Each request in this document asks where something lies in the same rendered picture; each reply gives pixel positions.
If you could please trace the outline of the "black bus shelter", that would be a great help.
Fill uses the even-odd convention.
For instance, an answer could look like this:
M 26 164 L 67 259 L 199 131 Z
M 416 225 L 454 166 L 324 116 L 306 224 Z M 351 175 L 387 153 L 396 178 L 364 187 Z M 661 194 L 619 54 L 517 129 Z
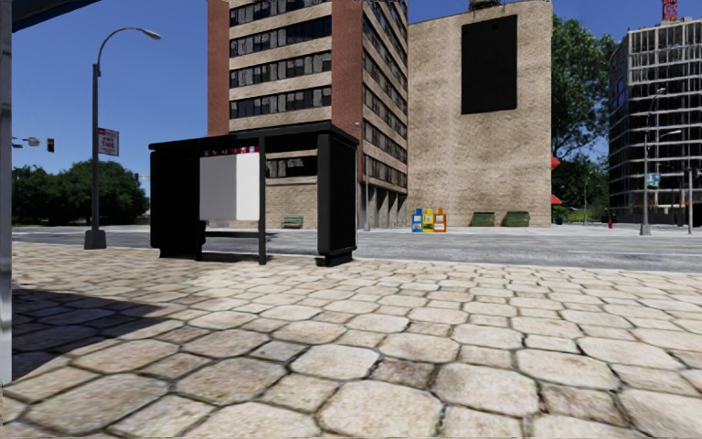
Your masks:
M 330 122 L 269 127 L 151 144 L 151 245 L 163 257 L 203 257 L 208 238 L 255 238 L 266 263 L 266 164 L 312 154 L 317 252 L 327 266 L 356 249 L 357 146 Z

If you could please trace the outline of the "tan brick building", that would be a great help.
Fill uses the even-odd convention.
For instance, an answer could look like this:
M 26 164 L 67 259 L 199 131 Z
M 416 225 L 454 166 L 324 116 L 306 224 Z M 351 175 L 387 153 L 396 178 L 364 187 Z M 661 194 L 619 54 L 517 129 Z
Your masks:
M 550 224 L 552 18 L 548 0 L 518 0 L 409 27 L 411 209 Z

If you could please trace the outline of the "red brick building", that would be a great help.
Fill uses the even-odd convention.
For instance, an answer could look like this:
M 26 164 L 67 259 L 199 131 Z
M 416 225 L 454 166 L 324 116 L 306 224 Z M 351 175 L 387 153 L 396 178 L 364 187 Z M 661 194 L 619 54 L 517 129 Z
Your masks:
M 332 123 L 359 142 L 358 225 L 404 225 L 407 3 L 206 3 L 208 133 Z

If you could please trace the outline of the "grey street lamp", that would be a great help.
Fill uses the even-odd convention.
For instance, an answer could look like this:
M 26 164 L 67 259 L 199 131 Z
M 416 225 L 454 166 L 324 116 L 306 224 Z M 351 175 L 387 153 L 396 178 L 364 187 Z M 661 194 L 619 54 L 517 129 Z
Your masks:
M 116 34 L 134 30 L 141 32 L 153 40 L 162 37 L 149 29 L 141 27 L 121 27 L 112 31 L 101 43 L 97 60 L 92 65 L 92 90 L 91 90 L 91 215 L 90 228 L 85 233 L 85 250 L 101 250 L 107 247 L 106 233 L 100 229 L 100 160 L 99 160 L 99 77 L 101 76 L 101 55 L 108 41 Z
M 652 234 L 651 233 L 651 231 L 652 231 L 651 223 L 650 223 L 650 219 L 649 219 L 651 207 L 653 207 L 653 209 L 654 209 L 654 216 L 658 215 L 659 213 L 663 212 L 663 210 L 665 210 L 664 208 L 661 208 L 658 205 L 658 201 L 657 201 L 658 200 L 658 192 L 657 192 L 658 188 L 655 189 L 653 205 L 649 202 L 650 201 L 650 199 L 649 199 L 649 186 L 650 186 L 649 185 L 649 174 L 650 174 L 650 172 L 649 172 L 649 147 L 650 147 L 649 133 L 650 133 L 650 128 L 651 128 L 650 119 L 651 119 L 652 114 L 654 114 L 655 112 L 658 111 L 657 110 L 658 109 L 658 101 L 662 96 L 665 95 L 665 93 L 666 93 L 665 86 L 663 86 L 663 87 L 659 86 L 659 85 L 654 86 L 654 94 L 651 96 L 648 110 L 645 114 L 645 120 L 644 120 L 644 123 L 642 125 L 643 128 L 639 129 L 640 135 L 643 136 L 643 142 L 640 145 L 641 150 L 642 150 L 642 157 L 643 157 L 643 176 L 642 176 L 642 179 L 643 179 L 643 199 L 642 199 L 643 214 L 642 214 L 642 223 L 640 226 L 640 235 L 643 235 L 643 236 L 644 235 L 648 236 L 648 235 Z M 673 136 L 675 138 L 675 136 L 678 136 L 679 134 L 682 133 L 681 129 L 675 129 L 672 131 L 665 132 L 662 135 L 659 135 L 660 134 L 659 128 L 660 127 L 658 125 L 655 127 L 656 137 L 654 139 L 654 145 L 656 146 L 656 148 L 658 147 L 658 143 L 660 141 L 660 138 L 671 137 L 671 136 Z M 670 213 L 672 207 L 666 208 L 666 209 L 668 209 L 668 213 L 667 213 L 667 217 L 666 217 L 668 220 L 678 220 L 679 219 L 678 217 L 680 217 L 680 215 L 681 215 L 679 212 L 677 214 L 675 214 L 676 216 L 674 216 L 673 213 Z

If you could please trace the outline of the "trees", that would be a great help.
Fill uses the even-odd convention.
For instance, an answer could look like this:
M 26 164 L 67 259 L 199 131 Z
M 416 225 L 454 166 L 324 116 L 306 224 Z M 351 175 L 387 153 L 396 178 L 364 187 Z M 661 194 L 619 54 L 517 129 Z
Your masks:
M 609 205 L 608 157 L 599 148 L 608 133 L 609 35 L 595 37 L 575 19 L 553 17 L 551 39 L 552 193 L 560 202 L 553 219 L 585 207 L 595 217 Z
M 100 223 L 130 224 L 149 208 L 136 174 L 103 161 L 100 174 Z M 12 220 L 15 224 L 69 225 L 91 219 L 91 163 L 78 162 L 56 175 L 39 166 L 12 171 Z

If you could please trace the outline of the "glass tower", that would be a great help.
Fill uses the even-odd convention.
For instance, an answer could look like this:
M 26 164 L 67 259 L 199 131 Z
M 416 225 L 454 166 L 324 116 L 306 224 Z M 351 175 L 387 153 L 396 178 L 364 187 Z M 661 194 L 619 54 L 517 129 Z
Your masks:
M 649 199 L 663 212 L 651 224 L 687 225 L 686 166 L 698 169 L 694 181 L 694 227 L 702 229 L 702 17 L 663 20 L 654 27 L 630 30 L 610 58 L 609 68 L 609 211 L 620 222 L 642 223 L 641 143 L 645 114 L 654 86 L 666 93 L 652 114 L 649 133 Z M 659 135 L 681 129 L 678 136 Z M 667 219 L 668 209 L 678 220 Z

